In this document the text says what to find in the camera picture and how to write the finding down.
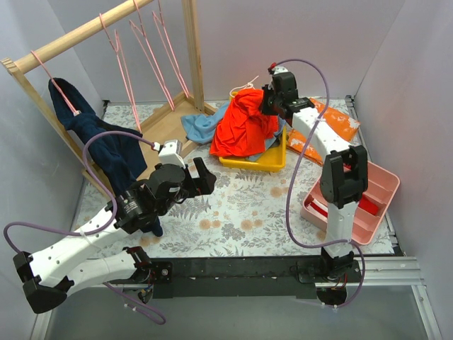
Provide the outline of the orange mesh shorts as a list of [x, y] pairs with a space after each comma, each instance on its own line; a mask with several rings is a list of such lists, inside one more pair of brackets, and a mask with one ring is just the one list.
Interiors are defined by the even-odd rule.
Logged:
[[243, 89], [236, 94], [217, 124], [211, 155], [244, 158], [265, 151], [265, 142], [280, 126], [277, 116], [262, 114], [263, 97], [261, 89]]

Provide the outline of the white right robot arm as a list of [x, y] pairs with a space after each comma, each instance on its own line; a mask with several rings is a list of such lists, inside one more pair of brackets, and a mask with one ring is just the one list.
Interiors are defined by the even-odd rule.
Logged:
[[323, 159], [320, 190], [328, 216], [319, 274], [333, 282], [352, 267], [354, 217], [368, 187], [367, 151], [340, 137], [308, 98], [299, 97], [293, 73], [276, 65], [268, 71], [272, 81], [263, 87], [262, 113], [290, 121]]

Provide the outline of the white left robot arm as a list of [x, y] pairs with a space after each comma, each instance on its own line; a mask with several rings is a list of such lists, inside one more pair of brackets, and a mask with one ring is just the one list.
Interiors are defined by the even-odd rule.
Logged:
[[140, 246], [125, 247], [119, 254], [102, 259], [93, 255], [149, 228], [175, 204], [212, 194], [216, 176], [201, 158], [195, 158], [194, 164], [197, 177], [191, 176], [187, 166], [156, 165], [147, 180], [132, 184], [80, 227], [79, 235], [67, 236], [33, 254], [16, 254], [13, 263], [32, 311], [41, 314], [53, 310], [70, 295], [101, 283], [170, 281], [172, 266], [153, 263]]

